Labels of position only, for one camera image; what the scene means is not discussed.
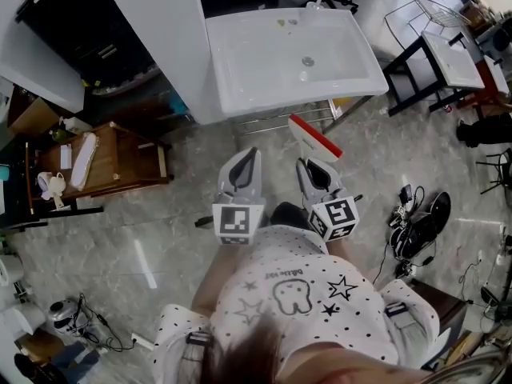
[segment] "wooden table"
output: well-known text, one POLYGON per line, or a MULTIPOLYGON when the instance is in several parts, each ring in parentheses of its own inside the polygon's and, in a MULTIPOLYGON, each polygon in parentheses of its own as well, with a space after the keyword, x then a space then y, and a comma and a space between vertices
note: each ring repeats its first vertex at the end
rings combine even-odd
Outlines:
POLYGON ((461 100, 457 104, 457 108, 492 104, 500 94, 508 95, 510 91, 503 76, 500 63, 500 61, 494 61, 486 55, 481 61, 477 62, 476 67, 485 87, 461 100))
MULTIPOLYGON (((82 135, 58 144, 36 158, 38 171, 51 172, 53 175, 61 172, 64 176, 67 187, 62 193, 63 201, 168 183, 165 144, 158 140, 144 138, 120 127, 115 122, 94 128, 92 132, 98 136, 99 143, 82 190, 75 189, 70 184, 72 170, 61 170, 60 167, 61 145, 71 145, 74 165, 82 147, 82 135)), ((29 183, 27 185, 31 202, 41 200, 40 197, 32 196, 31 186, 29 183)))

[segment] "polka dot shirt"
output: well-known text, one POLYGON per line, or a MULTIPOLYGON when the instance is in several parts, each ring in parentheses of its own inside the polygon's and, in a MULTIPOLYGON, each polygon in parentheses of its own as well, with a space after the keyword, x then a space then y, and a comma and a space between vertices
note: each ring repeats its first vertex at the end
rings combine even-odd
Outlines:
POLYGON ((438 316, 404 282, 393 281, 377 292, 355 266, 328 255, 316 233, 289 226, 263 228, 222 288, 210 320, 166 306, 155 343, 154 377, 157 384, 176 382, 172 368, 189 332, 209 328, 226 349, 243 340, 263 314, 270 314, 282 332, 279 368, 293 352, 315 342, 400 364, 385 315, 386 305, 393 302, 404 302, 418 313, 414 316, 433 345, 438 316))

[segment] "marble floor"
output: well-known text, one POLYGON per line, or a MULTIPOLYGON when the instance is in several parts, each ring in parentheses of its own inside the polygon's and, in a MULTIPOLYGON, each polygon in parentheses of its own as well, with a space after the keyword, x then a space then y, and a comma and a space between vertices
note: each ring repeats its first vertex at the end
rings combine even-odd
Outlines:
MULTIPOLYGON (((361 0, 356 19, 376 51, 391 57, 400 52, 389 32, 378 28, 385 27, 384 13, 407 1, 361 0)), ((494 268, 493 263, 499 224, 510 224, 510 212, 501 188, 479 194, 493 173, 476 167, 475 161, 505 147, 470 149, 457 141, 458 120, 476 120, 470 110, 429 114, 428 102, 421 102, 389 118, 388 107, 387 96, 374 98, 330 134, 344 151, 336 164, 344 185, 352 194, 364 195, 358 203, 361 222, 347 242, 356 264, 369 278, 377 274, 386 245, 386 220, 403 185, 424 186, 427 199, 446 190, 452 199, 450 220, 438 237, 434 261, 419 269, 418 278, 460 297, 458 278, 481 250, 484 260, 468 272, 464 295, 480 303, 478 289, 491 271, 490 288, 499 294, 508 263, 494 268)), ((218 170, 237 146, 256 146, 263 153, 268 210, 282 201, 301 203, 294 170, 299 149, 288 130, 239 138, 234 132, 229 122, 172 132, 164 138, 173 144, 168 157, 176 176, 168 186, 83 200, 84 206, 103 204, 105 212, 50 220, 48 227, 11 237, 10 244, 23 260, 26 283, 34 289, 32 299, 48 309, 56 300, 83 292, 89 306, 126 344, 132 332, 154 339, 161 308, 169 302, 188 306, 215 254, 212 232, 196 230, 194 222, 210 214, 218 170)), ((379 285, 392 278, 395 266, 388 252, 379 285)), ((472 311, 472 328, 478 329, 481 308, 472 306, 472 311)), ((87 381, 151 383, 150 363, 149 352, 139 346, 121 354, 110 352, 87 381)))

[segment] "white sink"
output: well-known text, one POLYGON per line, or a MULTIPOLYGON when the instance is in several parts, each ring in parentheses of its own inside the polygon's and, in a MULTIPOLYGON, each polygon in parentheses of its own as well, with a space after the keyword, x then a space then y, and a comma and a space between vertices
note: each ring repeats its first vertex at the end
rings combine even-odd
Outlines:
POLYGON ((208 18, 206 28, 227 117, 388 90, 348 10, 259 10, 208 18))
POLYGON ((485 88, 471 54, 460 44, 450 45, 450 40, 438 34, 423 31, 422 36, 448 86, 485 88))

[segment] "white device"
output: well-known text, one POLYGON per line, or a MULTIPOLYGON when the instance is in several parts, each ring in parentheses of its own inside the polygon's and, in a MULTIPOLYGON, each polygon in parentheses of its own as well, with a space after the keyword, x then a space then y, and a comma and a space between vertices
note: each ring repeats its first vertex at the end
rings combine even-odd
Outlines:
POLYGON ((140 344, 142 347, 147 348, 149 351, 154 351, 154 345, 152 342, 150 342, 147 338, 144 338, 143 336, 132 333, 131 334, 132 341, 135 340, 136 343, 140 344))
POLYGON ((336 162, 342 156, 342 150, 299 116, 292 114, 288 118, 288 127, 297 139, 302 157, 336 162))
POLYGON ((213 204, 213 214, 219 243, 252 245, 265 203, 262 198, 262 153, 256 148, 239 152, 218 175, 218 196, 213 204))
POLYGON ((348 196, 312 205, 308 221, 329 242, 351 234, 359 224, 359 214, 354 198, 348 196))
POLYGON ((72 167, 71 145, 61 145, 61 169, 70 170, 72 167))
POLYGON ((71 185, 73 188, 83 190, 89 175, 90 164, 92 163, 96 148, 98 148, 99 138, 95 133, 84 134, 82 148, 74 161, 73 171, 71 172, 71 185))
POLYGON ((56 331, 72 337, 82 336, 90 324, 90 318, 73 300, 55 302, 51 305, 48 316, 56 331))
POLYGON ((57 172, 56 176, 53 176, 51 172, 40 172, 38 174, 38 184, 42 190, 41 197, 45 201, 53 198, 55 209, 59 210, 64 207, 61 196, 66 188, 66 180, 60 172, 57 172))
POLYGON ((63 121, 66 126, 66 131, 72 132, 76 135, 84 134, 85 132, 92 131, 93 129, 92 126, 76 117, 64 119, 63 121))

